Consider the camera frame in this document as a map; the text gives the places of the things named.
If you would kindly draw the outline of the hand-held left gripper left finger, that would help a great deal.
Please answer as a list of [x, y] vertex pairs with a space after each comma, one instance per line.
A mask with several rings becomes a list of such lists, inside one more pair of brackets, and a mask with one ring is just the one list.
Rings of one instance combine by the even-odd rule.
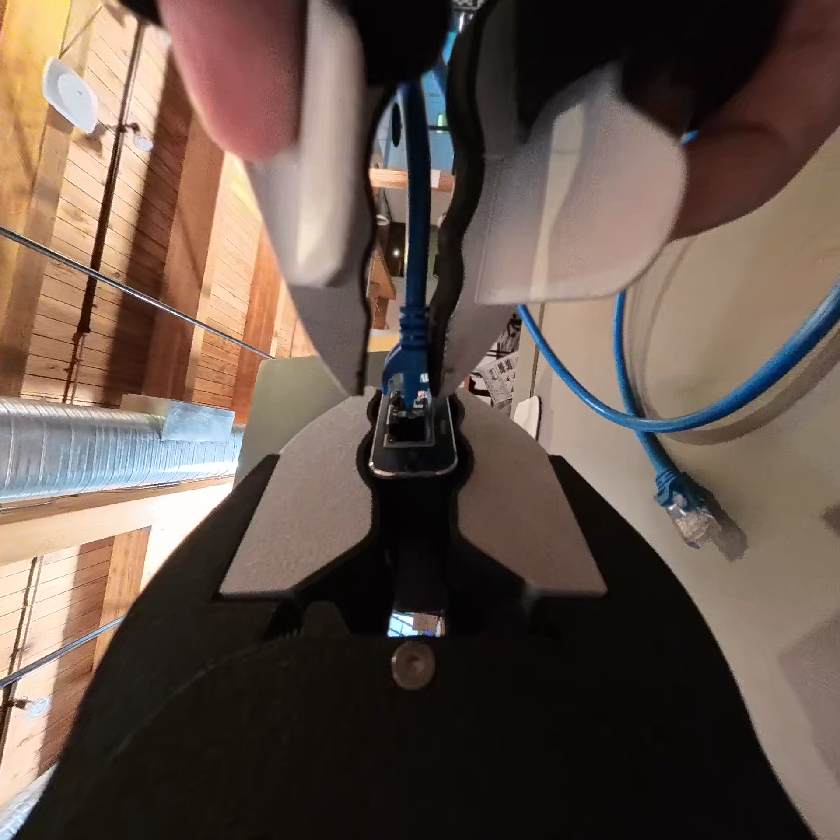
[[364, 455], [373, 435], [367, 387], [305, 426], [276, 466], [218, 593], [304, 613], [330, 602], [350, 632], [385, 635], [391, 570]]

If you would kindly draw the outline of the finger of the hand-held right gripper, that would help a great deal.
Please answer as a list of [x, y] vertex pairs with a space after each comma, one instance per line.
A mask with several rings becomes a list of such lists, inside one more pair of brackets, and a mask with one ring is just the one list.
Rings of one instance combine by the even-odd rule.
[[686, 189], [679, 137], [622, 90], [628, 57], [547, 14], [476, 14], [448, 64], [455, 186], [437, 234], [430, 373], [447, 397], [522, 304], [609, 297], [658, 255]]
[[303, 328], [333, 379], [364, 389], [374, 240], [369, 178], [380, 89], [346, 2], [310, 2], [297, 141], [248, 178]]

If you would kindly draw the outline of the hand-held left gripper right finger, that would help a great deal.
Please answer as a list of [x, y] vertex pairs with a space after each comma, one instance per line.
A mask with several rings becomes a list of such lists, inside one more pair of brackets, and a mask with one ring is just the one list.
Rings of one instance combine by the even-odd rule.
[[566, 636], [607, 585], [541, 445], [458, 394], [467, 475], [455, 493], [448, 585], [457, 633]]

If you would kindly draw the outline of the black ethernet adapter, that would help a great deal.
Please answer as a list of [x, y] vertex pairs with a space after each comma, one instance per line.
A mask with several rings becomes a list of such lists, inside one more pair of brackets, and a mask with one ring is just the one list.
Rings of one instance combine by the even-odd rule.
[[446, 400], [413, 406], [380, 394], [366, 468], [373, 482], [377, 546], [393, 587], [393, 612], [443, 619], [451, 501], [459, 457]]

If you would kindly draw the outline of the person's right hand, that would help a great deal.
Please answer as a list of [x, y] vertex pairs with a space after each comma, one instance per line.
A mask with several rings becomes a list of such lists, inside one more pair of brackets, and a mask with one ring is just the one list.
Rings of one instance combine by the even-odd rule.
[[[159, 2], [208, 135], [265, 161], [298, 133], [305, 2]], [[838, 128], [839, 2], [787, 2], [749, 82], [688, 143], [672, 239], [739, 219], [782, 191]]]

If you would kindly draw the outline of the thin metal ceiling rod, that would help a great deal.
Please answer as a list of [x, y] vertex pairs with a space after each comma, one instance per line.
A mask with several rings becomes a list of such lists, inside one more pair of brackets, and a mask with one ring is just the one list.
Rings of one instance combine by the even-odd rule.
[[6, 688], [17, 684], [19, 681], [24, 679], [25, 677], [29, 676], [30, 674], [36, 672], [37, 670], [56, 662], [57, 660], [65, 657], [73, 653], [74, 651], [78, 650], [79, 648], [83, 648], [91, 642], [98, 640], [104, 634], [110, 632], [111, 630], [116, 629], [123, 621], [124, 616], [120, 616], [116, 619], [111, 620], [108, 623], [103, 624], [102, 626], [98, 627], [94, 631], [83, 635], [72, 642], [64, 645], [63, 647], [58, 648], [57, 650], [31, 662], [30, 664], [18, 668], [14, 672], [6, 675], [5, 677], [1, 678], [1, 691], [5, 690]]
[[140, 290], [133, 289], [122, 282], [110, 278], [102, 274], [100, 271], [93, 269], [89, 266], [84, 266], [80, 262], [68, 257], [67, 255], [61, 254], [58, 251], [55, 251], [52, 248], [49, 248], [45, 245], [42, 245], [32, 238], [26, 237], [23, 234], [13, 231], [12, 229], [1, 226], [1, 236], [6, 240], [16, 244], [23, 246], [24, 248], [30, 250], [31, 252], [37, 254], [38, 256], [46, 257], [48, 260], [57, 263], [58, 265], [64, 266], [69, 268], [70, 270], [74, 270], [77, 273], [87, 277], [88, 279], [93, 279], [98, 283], [104, 284], [111, 289], [121, 292], [123, 295], [128, 296], [136, 301], [140, 301], [145, 305], [152, 307], [153, 309], [168, 314], [175, 319], [178, 319], [184, 323], [192, 325], [196, 329], [200, 329], [205, 333], [210, 333], [215, 337], [221, 339], [222, 341], [228, 342], [233, 344], [234, 346], [240, 348], [241, 350], [248, 351], [263, 360], [271, 360], [275, 357], [270, 355], [268, 352], [263, 350], [257, 349], [255, 346], [246, 343], [241, 339], [237, 339], [233, 335], [230, 335], [226, 332], [223, 332], [220, 329], [217, 329], [211, 326], [207, 322], [203, 322], [198, 320], [195, 317], [191, 317], [181, 311], [176, 310], [171, 305], [166, 304], [162, 301], [159, 301]]

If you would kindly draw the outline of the white ceiling device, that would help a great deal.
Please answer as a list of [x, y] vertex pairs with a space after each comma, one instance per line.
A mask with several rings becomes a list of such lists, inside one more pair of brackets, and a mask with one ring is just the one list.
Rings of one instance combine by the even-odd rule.
[[62, 60], [47, 60], [42, 77], [42, 93], [48, 104], [75, 129], [87, 135], [95, 133], [98, 120], [98, 97], [89, 85]]

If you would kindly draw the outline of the silver ventilation duct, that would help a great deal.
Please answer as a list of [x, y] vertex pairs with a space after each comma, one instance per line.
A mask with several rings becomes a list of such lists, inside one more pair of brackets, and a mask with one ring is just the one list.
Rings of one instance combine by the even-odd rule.
[[154, 415], [2, 397], [1, 502], [228, 478], [244, 433], [232, 412], [186, 403]]

